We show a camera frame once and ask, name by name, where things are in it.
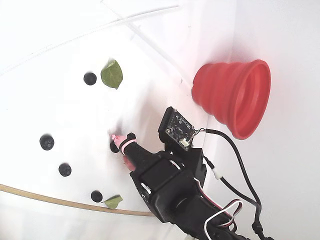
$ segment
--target pink rubber band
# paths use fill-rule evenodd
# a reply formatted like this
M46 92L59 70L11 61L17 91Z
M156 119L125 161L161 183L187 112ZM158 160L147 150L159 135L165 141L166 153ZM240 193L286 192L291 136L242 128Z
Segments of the pink rubber band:
M131 143L136 143L137 140L136 139L132 139L130 141L127 141L125 144L123 144L122 148L121 148L121 152L123 153L123 155L125 156L125 147L128 146Z

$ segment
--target circuit board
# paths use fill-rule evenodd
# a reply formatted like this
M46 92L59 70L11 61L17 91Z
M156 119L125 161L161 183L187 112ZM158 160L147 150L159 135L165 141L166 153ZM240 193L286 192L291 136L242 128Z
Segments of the circuit board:
M195 128L176 109L172 109L165 133L187 151L191 147Z

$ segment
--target wooden stick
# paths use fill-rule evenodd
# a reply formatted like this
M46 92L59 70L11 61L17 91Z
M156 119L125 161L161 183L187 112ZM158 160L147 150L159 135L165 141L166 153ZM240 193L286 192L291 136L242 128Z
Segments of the wooden stick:
M154 215L151 212L130 211L130 210L122 210L122 209L110 209L110 208L102 207L102 206L94 206L94 205L83 204L83 203L74 202L74 201L67 201L67 200L62 200L62 199L49 197L49 196L43 196L40 194L20 190L20 189L13 188L13 187L6 186L6 185L2 185L2 184L0 184L0 191L6 192L9 194L18 195L18 196L25 197L25 198L29 198L29 199L34 199L34 200L46 202L46 203L58 204L58 205L77 208L77 209L86 209L86 210L106 212L106 213L112 213L112 214L154 217Z

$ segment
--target white backdrop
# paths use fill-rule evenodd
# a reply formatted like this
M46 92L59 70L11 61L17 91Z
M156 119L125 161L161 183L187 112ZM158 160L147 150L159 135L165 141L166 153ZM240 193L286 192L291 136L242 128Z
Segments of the white backdrop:
M182 8L134 22L138 33L121 25L85 35L118 18L107 7L112 3L123 17L139 9ZM256 132L236 144L262 200L265 235L315 239L320 4L185 0L123 6L110 0L0 1L0 183L99 206L90 199L98 189L104 198L121 194L121 209L146 211L121 156L109 151L108 134L135 132L139 143L156 152L162 149L157 129L168 106L197 128L207 125L208 116L191 99L199 67L262 59L271 70L269 103ZM123 70L118 90L100 80L109 57ZM93 86L83 82L87 71L98 76ZM111 104L114 99L118 104ZM208 126L231 135L214 117ZM50 151L39 145L45 133L55 139ZM203 142L223 175L249 195L231 147L208 135L195 143ZM62 162L72 167L69 177L59 175ZM235 197L211 175L205 188L220 204ZM184 238L179 229L156 219L72 209L3 192L0 216L1 240ZM253 217L254 208L245 204L237 224L239 233L254 240Z

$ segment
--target green leaf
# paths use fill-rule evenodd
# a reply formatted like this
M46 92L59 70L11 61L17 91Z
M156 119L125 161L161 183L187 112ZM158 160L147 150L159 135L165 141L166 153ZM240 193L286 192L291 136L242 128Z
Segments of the green leaf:
M118 89L124 76L122 75L119 63L116 60L109 62L107 66L101 70L101 79L108 87Z
M122 197L120 195L115 195L110 197L108 200L104 201L104 204L109 208L109 209L116 209L118 207L118 204L122 201Z

